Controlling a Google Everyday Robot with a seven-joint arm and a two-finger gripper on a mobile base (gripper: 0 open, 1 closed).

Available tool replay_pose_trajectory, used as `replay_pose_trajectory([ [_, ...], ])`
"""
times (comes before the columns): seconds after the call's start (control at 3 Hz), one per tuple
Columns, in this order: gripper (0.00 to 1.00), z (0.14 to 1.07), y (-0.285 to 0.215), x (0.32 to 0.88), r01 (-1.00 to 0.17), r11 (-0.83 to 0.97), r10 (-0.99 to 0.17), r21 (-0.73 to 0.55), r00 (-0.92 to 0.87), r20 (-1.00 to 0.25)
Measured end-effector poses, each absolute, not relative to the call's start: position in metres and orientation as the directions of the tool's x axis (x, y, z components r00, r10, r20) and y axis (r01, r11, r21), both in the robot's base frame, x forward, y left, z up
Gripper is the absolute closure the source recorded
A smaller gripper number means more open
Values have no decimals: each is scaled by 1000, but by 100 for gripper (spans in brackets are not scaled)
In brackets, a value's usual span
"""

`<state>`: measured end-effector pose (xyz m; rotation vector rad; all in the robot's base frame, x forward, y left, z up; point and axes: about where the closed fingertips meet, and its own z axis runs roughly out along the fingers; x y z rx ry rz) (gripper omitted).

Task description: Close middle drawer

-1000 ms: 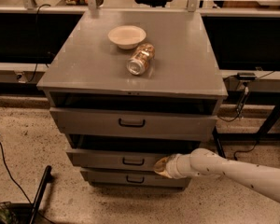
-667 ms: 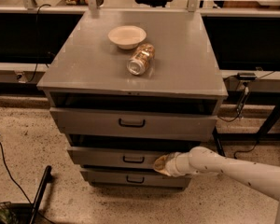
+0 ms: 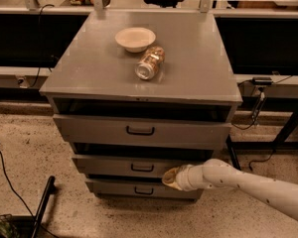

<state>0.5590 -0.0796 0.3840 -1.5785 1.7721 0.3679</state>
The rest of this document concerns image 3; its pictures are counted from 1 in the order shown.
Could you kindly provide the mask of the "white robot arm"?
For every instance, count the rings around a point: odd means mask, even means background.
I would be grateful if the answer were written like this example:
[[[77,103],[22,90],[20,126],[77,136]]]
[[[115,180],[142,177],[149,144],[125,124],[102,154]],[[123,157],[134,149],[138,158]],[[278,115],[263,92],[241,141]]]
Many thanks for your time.
[[[162,183],[181,191],[237,188],[298,221],[298,184],[249,174],[219,159],[171,168]]]

